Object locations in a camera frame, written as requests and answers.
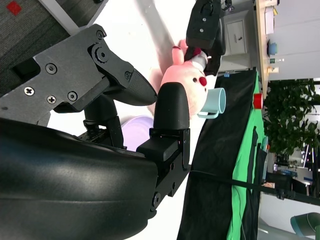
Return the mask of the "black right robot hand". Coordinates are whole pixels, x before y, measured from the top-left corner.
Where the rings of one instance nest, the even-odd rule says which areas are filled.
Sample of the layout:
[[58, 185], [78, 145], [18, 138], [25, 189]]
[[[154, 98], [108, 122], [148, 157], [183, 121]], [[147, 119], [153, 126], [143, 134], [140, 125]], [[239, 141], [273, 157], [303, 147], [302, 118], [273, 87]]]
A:
[[178, 82], [155, 92], [92, 25], [16, 67], [0, 98], [0, 237], [124, 240], [190, 171]]

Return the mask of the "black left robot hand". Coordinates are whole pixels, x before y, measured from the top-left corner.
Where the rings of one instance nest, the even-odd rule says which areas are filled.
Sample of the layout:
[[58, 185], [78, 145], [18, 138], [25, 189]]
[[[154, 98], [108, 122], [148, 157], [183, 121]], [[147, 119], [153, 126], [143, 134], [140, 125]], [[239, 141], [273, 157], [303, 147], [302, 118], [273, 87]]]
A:
[[186, 31], [187, 50], [184, 59], [190, 60], [201, 49], [210, 59], [204, 73], [216, 76], [221, 58], [226, 53], [225, 25], [220, 0], [197, 0], [192, 8]]

